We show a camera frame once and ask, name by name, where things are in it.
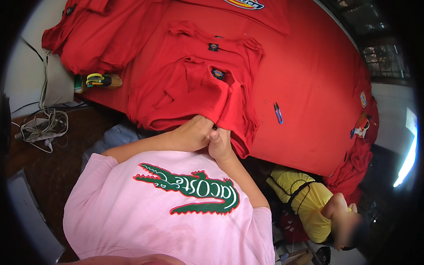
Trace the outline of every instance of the green crocodile graphic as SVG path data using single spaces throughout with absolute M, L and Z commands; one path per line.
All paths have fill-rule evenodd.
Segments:
M 152 183 L 156 188 L 164 191 L 180 192 L 182 195 L 194 198 L 214 198 L 220 202 L 190 203 L 175 207 L 170 214 L 186 213 L 216 213 L 226 215 L 240 203 L 240 195 L 231 179 L 210 179 L 204 170 L 192 172 L 191 175 L 172 174 L 166 169 L 140 163 L 138 166 L 149 172 L 150 176 L 139 175 L 133 177 L 137 181 Z

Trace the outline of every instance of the light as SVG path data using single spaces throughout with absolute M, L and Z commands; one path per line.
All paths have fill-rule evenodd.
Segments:
M 412 141 L 411 149 L 408 152 L 408 155 L 406 156 L 405 162 L 403 163 L 402 168 L 399 171 L 398 179 L 396 180 L 395 184 L 393 184 L 393 187 L 397 187 L 399 184 L 402 183 L 403 179 L 406 177 L 406 175 L 411 170 L 412 166 L 415 162 L 415 149 L 417 147 L 417 135 L 414 136 L 414 140 Z
M 402 183 L 403 179 L 409 173 L 415 162 L 415 150 L 417 148 L 418 141 L 417 116 L 409 108 L 406 109 L 405 127 L 413 133 L 414 140 L 412 141 L 411 148 L 409 149 L 408 155 L 405 158 L 405 162 L 399 170 L 398 179 L 396 180 L 395 184 L 393 184 L 393 187 L 397 187 L 399 184 Z

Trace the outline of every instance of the forearm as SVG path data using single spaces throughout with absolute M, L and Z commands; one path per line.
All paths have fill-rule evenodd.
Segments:
M 236 155 L 233 154 L 230 158 L 225 161 L 217 161 L 219 167 L 224 171 L 231 179 L 233 179 L 240 186 L 241 190 L 247 195 L 253 208 L 267 207 L 269 204 L 265 196 L 259 190 L 252 177 L 237 159 Z
M 138 153 L 147 151 L 172 151 L 172 141 L 168 139 L 167 133 L 141 139 L 126 145 L 120 145 L 108 149 L 102 153 L 103 156 L 112 156 L 118 163 L 122 163 Z

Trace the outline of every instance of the dickies logo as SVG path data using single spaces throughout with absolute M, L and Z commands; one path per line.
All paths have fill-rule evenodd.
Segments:
M 363 92 L 363 91 L 361 92 L 360 98 L 361 98 L 361 106 L 363 108 L 365 108 L 368 105 L 367 97 L 365 96 L 365 92 Z
M 259 4 L 256 0 L 224 0 L 225 2 L 232 4 L 233 6 L 244 8 L 244 9 L 262 9 L 265 6 Z
M 218 70 L 213 70 L 213 73 L 217 76 L 217 77 L 221 77 L 224 75 L 224 73 L 222 73 L 221 71 Z

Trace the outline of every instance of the pink t-shirt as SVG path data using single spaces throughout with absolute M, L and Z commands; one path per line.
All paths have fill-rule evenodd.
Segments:
M 271 212 L 206 154 L 149 151 L 118 164 L 92 154 L 66 202 L 75 253 L 166 254 L 187 265 L 274 264 Z

